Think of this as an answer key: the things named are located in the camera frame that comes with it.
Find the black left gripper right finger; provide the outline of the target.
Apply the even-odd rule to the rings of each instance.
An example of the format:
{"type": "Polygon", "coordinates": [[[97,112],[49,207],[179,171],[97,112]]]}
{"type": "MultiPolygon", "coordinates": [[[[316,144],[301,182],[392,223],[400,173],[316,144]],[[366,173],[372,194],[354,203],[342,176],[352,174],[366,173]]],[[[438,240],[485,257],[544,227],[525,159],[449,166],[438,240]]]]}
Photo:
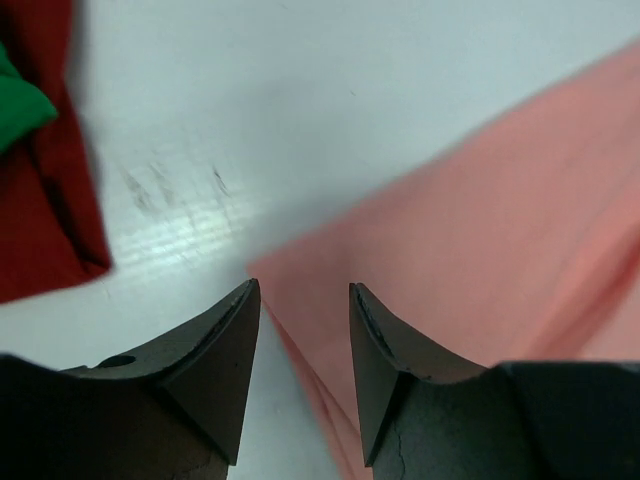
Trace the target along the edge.
{"type": "Polygon", "coordinates": [[[411,385],[450,385],[485,368],[397,317],[364,284],[349,285],[349,329],[364,463],[371,467],[411,385]]]}

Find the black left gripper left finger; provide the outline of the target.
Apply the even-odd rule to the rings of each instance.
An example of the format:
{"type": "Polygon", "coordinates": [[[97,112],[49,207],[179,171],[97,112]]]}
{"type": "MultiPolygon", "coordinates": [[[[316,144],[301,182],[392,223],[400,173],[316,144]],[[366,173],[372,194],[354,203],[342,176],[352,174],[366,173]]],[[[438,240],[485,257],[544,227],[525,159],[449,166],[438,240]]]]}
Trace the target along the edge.
{"type": "Polygon", "coordinates": [[[195,430],[230,465],[237,463],[257,344],[260,287],[249,279],[215,305],[94,367],[63,372],[100,381],[135,381],[195,430]]]}

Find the pink t shirt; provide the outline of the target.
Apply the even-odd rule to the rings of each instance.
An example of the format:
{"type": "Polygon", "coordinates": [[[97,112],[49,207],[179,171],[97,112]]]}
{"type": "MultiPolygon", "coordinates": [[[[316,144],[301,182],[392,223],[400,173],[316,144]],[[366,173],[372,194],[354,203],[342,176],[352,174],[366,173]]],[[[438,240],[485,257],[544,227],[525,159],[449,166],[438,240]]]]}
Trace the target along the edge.
{"type": "Polygon", "coordinates": [[[639,46],[248,268],[340,475],[368,479],[348,287],[483,366],[639,356],[639,46]]]}

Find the red folded t shirt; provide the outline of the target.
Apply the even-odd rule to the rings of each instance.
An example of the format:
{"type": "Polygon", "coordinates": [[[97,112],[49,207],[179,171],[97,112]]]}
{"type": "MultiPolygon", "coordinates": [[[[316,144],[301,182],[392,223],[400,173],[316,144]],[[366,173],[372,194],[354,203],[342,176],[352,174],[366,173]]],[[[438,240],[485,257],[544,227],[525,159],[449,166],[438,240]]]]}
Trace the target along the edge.
{"type": "Polygon", "coordinates": [[[78,286],[112,266],[65,81],[70,1],[4,1],[1,55],[56,110],[1,155],[1,300],[78,286]]]}

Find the green folded t shirt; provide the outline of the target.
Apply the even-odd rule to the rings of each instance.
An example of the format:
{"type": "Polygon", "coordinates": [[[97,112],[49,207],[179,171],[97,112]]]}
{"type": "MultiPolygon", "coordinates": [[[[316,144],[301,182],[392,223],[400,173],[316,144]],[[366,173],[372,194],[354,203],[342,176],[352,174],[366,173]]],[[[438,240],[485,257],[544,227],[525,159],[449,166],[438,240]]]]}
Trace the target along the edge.
{"type": "Polygon", "coordinates": [[[26,81],[1,44],[1,153],[58,116],[49,98],[26,81]]]}

